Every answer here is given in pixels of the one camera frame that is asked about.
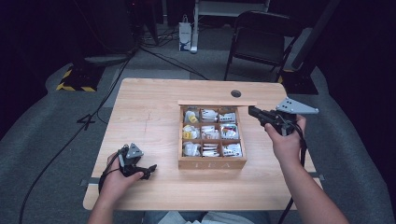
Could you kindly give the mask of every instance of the forearm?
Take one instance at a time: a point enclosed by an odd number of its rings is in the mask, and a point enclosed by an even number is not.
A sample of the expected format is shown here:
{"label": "forearm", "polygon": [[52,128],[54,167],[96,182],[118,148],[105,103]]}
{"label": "forearm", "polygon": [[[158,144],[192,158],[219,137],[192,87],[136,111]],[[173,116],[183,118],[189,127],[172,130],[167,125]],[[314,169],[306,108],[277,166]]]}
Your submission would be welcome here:
{"label": "forearm", "polygon": [[89,224],[110,224],[113,223],[113,211],[114,206],[108,203],[106,200],[100,198],[96,201],[95,206],[92,209]]}
{"label": "forearm", "polygon": [[344,214],[298,162],[280,163],[304,223],[348,223]]}

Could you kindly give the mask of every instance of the person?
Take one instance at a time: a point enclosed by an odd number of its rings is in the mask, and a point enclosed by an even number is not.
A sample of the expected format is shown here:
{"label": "person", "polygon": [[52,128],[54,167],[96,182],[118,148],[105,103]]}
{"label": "person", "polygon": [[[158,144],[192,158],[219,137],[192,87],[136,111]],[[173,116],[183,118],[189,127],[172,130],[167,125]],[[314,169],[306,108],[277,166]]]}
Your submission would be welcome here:
{"label": "person", "polygon": [[[297,124],[304,133],[306,119],[298,115],[297,120]],[[265,131],[273,142],[274,153],[279,161],[286,185],[288,186],[303,223],[348,223],[347,218],[337,205],[335,205],[300,164],[300,135],[297,132],[293,132],[288,136],[282,136],[269,123],[265,125]],[[111,170],[118,168],[119,163],[117,161],[113,162]],[[95,206],[92,209],[88,223],[112,223],[113,212],[117,205],[117,201],[122,197],[123,193],[142,176],[143,173],[136,173],[129,177],[124,177],[120,172],[112,172],[109,174]],[[199,222],[193,222],[193,224],[263,223],[264,219],[269,223],[267,214],[255,212],[155,213],[156,212],[150,212],[149,216],[145,218],[144,223],[185,224],[185,218],[192,217],[199,219]]]}

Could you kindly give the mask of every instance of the wooden organizer tray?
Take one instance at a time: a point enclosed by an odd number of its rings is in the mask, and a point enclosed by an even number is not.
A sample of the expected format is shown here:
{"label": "wooden organizer tray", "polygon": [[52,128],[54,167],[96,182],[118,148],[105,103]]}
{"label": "wooden organizer tray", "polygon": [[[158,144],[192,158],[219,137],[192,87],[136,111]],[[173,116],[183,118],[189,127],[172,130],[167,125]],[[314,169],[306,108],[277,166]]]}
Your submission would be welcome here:
{"label": "wooden organizer tray", "polygon": [[[218,112],[218,120],[216,122],[204,122],[202,120],[202,110],[213,109]],[[191,123],[186,122],[185,115],[186,111],[195,111],[199,113],[198,122]],[[223,139],[221,138],[221,124],[231,122],[220,122],[219,115],[226,113],[235,113],[235,124],[237,127],[238,138],[236,139]],[[242,137],[241,126],[239,125],[240,118],[238,113],[238,107],[234,105],[181,105],[180,106],[180,129],[179,129],[179,147],[178,147],[178,168],[179,169],[242,169],[247,162],[247,154],[245,151],[245,145]],[[185,139],[183,138],[183,128],[186,125],[194,126],[200,129],[200,136],[196,139]],[[219,139],[205,139],[202,135],[202,126],[214,125],[216,130],[219,130]],[[200,153],[201,156],[185,156],[183,153],[183,144],[186,142],[192,142],[194,144],[201,145]],[[203,157],[204,144],[218,144],[217,152],[219,157]],[[223,155],[222,147],[230,144],[240,144],[242,156],[241,157],[227,157]]]}

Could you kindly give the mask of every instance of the chair seat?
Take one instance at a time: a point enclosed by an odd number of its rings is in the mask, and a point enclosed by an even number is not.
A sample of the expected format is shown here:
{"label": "chair seat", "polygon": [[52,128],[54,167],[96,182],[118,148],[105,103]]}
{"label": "chair seat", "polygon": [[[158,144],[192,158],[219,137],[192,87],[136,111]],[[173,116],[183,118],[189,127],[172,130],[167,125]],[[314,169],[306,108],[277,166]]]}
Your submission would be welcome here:
{"label": "chair seat", "polygon": [[284,56],[285,38],[242,28],[238,31],[234,57],[257,63],[281,64]]}

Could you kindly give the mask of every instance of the hand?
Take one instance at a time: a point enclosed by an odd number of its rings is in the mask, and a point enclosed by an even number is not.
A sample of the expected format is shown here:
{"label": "hand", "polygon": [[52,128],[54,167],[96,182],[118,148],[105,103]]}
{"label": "hand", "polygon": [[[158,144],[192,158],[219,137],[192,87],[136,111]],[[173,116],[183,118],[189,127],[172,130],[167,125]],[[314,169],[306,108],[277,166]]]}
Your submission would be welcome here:
{"label": "hand", "polygon": [[[111,159],[117,153],[113,153],[107,158],[107,164],[110,163]],[[120,169],[120,160],[117,157],[109,171]],[[143,176],[142,172],[138,172],[134,175],[125,177],[120,171],[114,171],[106,176],[105,183],[103,184],[99,199],[104,198],[107,203],[114,206],[115,203],[122,197],[126,190],[132,186],[132,184],[139,180]]]}
{"label": "hand", "polygon": [[[301,127],[303,133],[305,130],[306,119],[297,115],[297,124]],[[273,141],[273,148],[276,158],[279,163],[300,163],[300,135],[297,131],[287,136],[280,135],[276,129],[270,124],[265,124],[265,131],[267,131],[271,140]]]}

